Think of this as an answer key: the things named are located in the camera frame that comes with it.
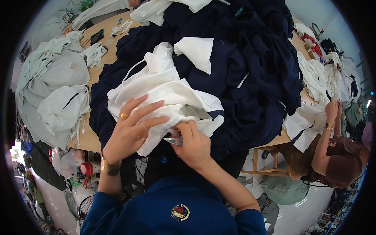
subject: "blue shirt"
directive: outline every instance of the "blue shirt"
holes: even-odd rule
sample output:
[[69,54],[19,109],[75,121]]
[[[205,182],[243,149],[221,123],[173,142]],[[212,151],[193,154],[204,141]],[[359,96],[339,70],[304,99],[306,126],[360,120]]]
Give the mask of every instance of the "blue shirt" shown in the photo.
[[221,194],[201,176],[159,180],[124,206],[97,192],[81,235],[94,234],[248,234],[266,235],[264,217],[254,209],[235,218]]

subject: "gold bracelet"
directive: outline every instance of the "gold bracelet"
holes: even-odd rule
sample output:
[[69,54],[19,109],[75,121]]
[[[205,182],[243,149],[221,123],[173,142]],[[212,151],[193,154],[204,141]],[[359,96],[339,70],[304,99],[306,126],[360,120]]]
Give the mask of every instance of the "gold bracelet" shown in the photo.
[[119,170],[121,167],[121,160],[115,164],[108,163],[106,159],[103,157],[103,153],[101,153],[102,158],[102,165],[101,165],[101,171],[103,173],[106,173],[108,176],[116,176],[119,174]]
[[332,124],[326,123],[324,127],[326,129],[328,129],[330,132],[333,132],[333,126],[332,126]]

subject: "shirt logo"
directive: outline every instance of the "shirt logo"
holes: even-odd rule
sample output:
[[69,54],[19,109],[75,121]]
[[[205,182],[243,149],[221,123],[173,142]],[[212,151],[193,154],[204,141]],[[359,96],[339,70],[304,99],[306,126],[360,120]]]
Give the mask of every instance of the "shirt logo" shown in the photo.
[[177,221],[186,220],[189,217],[189,209],[183,204],[178,204],[172,207],[171,216]]

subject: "hand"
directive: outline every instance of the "hand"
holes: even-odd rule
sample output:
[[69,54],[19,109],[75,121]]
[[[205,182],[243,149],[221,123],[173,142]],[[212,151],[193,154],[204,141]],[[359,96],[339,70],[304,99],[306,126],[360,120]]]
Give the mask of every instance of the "hand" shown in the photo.
[[130,7],[135,7],[140,5],[140,0],[129,0],[129,6]]
[[332,99],[325,107],[326,112],[326,122],[329,124],[334,124],[335,118],[338,112],[338,102]]
[[178,123],[175,129],[181,131],[183,146],[171,144],[175,153],[191,168],[205,167],[210,160],[210,139],[198,131],[195,121]]
[[133,109],[139,106],[146,99],[147,95],[143,95],[136,100],[130,98],[122,107],[119,114],[119,120],[109,141],[102,151],[103,158],[107,162],[114,164],[135,153],[144,144],[149,134],[148,130],[151,127],[164,123],[170,119],[169,117],[154,117],[146,119],[142,123],[136,125],[136,123],[145,115],[162,107],[164,100],[146,105],[136,110],[127,119],[121,117],[121,114],[129,115]]
[[338,102],[337,117],[335,119],[338,121],[341,120],[341,115],[342,115],[342,103]]

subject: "small scissors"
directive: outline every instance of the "small scissors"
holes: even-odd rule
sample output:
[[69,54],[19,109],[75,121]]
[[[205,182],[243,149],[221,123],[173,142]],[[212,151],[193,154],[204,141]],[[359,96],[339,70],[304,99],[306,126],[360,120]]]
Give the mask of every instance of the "small scissors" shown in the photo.
[[169,129],[167,132],[171,134],[171,138],[163,138],[165,141],[175,145],[183,145],[183,137],[179,130]]

